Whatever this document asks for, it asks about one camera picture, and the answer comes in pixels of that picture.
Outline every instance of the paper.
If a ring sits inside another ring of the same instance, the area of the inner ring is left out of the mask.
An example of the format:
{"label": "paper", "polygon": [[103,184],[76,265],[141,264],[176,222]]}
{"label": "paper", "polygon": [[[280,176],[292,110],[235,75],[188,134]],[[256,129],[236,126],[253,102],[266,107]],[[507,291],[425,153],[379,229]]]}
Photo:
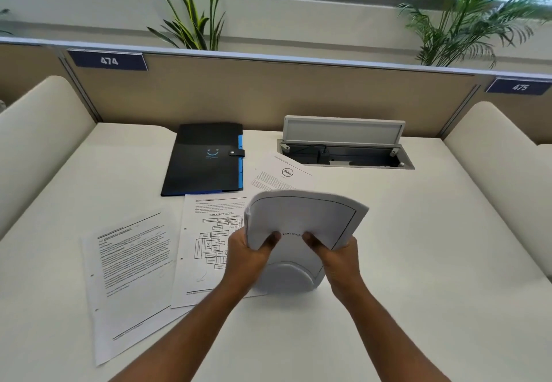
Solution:
{"label": "paper", "polygon": [[96,366],[191,309],[170,308],[176,235],[159,209],[82,239]]}
{"label": "paper", "polygon": [[244,226],[248,201],[241,191],[184,198],[172,308],[198,304],[222,280],[228,238]]}
{"label": "paper", "polygon": [[282,235],[267,264],[300,265],[313,280],[322,271],[318,256],[302,240],[312,232],[329,249],[344,246],[368,212],[355,200],[302,190],[265,191],[252,198],[245,212],[247,243],[258,249],[266,235]]}
{"label": "paper", "polygon": [[[244,191],[184,198],[171,308],[198,304],[222,280],[228,238],[244,226],[252,196],[266,189],[310,189],[314,182],[305,166],[276,152],[259,162],[250,176],[254,179]],[[246,296],[263,294],[254,289]]]}
{"label": "paper", "polygon": [[311,190],[313,179],[307,167],[274,152],[257,165],[255,178],[244,190],[250,194],[265,190]]}

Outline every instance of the white desk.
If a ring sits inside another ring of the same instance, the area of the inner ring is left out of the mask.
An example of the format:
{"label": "white desk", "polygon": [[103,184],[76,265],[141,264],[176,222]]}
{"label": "white desk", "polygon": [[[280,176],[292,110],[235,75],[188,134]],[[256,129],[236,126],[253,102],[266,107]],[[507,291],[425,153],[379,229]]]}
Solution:
{"label": "white desk", "polygon": [[[245,180],[281,133],[245,131]],[[95,368],[79,238],[158,205],[174,133],[99,124],[0,242],[0,379],[106,381],[171,326]],[[362,274],[455,382],[549,381],[552,286],[437,139],[403,138],[415,170],[311,167],[319,190],[370,212]],[[324,280],[312,293],[242,301],[197,381],[378,381]]]}

